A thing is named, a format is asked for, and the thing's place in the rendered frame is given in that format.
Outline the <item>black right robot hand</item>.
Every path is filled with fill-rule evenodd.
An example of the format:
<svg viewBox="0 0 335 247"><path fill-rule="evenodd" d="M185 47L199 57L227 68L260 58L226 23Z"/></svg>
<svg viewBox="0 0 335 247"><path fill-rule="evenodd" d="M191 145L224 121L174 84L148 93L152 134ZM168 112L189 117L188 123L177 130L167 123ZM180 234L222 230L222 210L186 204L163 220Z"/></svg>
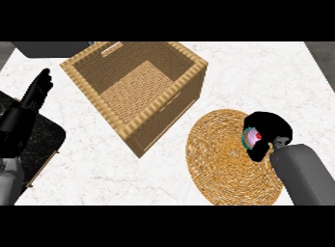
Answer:
<svg viewBox="0 0 335 247"><path fill-rule="evenodd" d="M261 111L254 112L244 118L242 132L247 127L254 127L263 136L254 148L247 150L251 160L254 162L261 162L270 149L270 143L273 143L276 138L282 139L282 145L288 145L291 143L292 128L278 114Z"/></svg>

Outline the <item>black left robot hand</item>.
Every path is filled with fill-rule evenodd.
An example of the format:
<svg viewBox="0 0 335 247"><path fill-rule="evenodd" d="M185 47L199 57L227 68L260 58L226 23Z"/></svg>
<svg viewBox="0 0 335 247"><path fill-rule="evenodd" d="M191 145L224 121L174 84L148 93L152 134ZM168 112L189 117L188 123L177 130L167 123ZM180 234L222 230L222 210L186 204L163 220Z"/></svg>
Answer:
<svg viewBox="0 0 335 247"><path fill-rule="evenodd" d="M43 106L47 93L53 88L50 70L43 69L36 76L21 99L21 108L37 112Z"/></svg>

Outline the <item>pink cupcake with red cherry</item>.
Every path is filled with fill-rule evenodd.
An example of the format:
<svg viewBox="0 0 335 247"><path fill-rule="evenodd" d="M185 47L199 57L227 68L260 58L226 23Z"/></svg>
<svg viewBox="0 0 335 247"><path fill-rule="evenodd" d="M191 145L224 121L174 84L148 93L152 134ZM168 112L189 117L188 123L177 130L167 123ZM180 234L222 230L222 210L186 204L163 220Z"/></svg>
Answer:
<svg viewBox="0 0 335 247"><path fill-rule="evenodd" d="M247 127L241 134L241 142L245 149L251 150L263 136L254 127Z"/></svg>

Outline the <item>round woven straw placemat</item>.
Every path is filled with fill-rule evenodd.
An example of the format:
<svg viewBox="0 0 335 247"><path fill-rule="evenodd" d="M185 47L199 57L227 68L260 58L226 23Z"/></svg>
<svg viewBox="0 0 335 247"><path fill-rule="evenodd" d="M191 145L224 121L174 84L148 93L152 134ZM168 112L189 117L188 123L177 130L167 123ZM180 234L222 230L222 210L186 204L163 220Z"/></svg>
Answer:
<svg viewBox="0 0 335 247"><path fill-rule="evenodd" d="M254 162L241 143L245 117L238 110L214 110L189 131L189 174L198 191L216 206L272 205L284 187L272 168L272 150L263 161Z"/></svg>

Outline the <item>square wicker basket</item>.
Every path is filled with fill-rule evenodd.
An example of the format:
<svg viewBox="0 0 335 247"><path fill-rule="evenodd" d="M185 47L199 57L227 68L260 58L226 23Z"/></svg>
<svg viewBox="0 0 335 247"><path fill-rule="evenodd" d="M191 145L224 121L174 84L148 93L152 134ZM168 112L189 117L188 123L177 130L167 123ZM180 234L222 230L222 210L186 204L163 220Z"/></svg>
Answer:
<svg viewBox="0 0 335 247"><path fill-rule="evenodd" d="M199 98L207 61L176 41L99 41L61 67L142 156Z"/></svg>

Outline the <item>dark grey appliance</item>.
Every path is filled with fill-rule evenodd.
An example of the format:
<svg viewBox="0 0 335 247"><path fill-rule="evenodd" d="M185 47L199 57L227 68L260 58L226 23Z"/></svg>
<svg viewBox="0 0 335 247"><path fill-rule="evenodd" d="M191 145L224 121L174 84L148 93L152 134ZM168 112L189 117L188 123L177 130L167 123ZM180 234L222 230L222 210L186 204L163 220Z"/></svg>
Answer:
<svg viewBox="0 0 335 247"><path fill-rule="evenodd" d="M27 58L70 58L92 41L13 41L12 45Z"/></svg>

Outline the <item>black speckled board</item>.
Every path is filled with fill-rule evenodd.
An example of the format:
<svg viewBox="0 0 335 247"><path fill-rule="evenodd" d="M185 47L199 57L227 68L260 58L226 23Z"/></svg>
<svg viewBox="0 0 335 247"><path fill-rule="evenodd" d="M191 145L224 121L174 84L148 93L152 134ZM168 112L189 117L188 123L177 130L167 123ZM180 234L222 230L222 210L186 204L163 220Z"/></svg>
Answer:
<svg viewBox="0 0 335 247"><path fill-rule="evenodd" d="M16 100L0 91L0 117ZM43 168L59 150L65 139L62 127L53 123L43 115L37 115L33 132L21 153L21 166L24 171L24 181L21 191L25 191L27 185L37 172Z"/></svg>

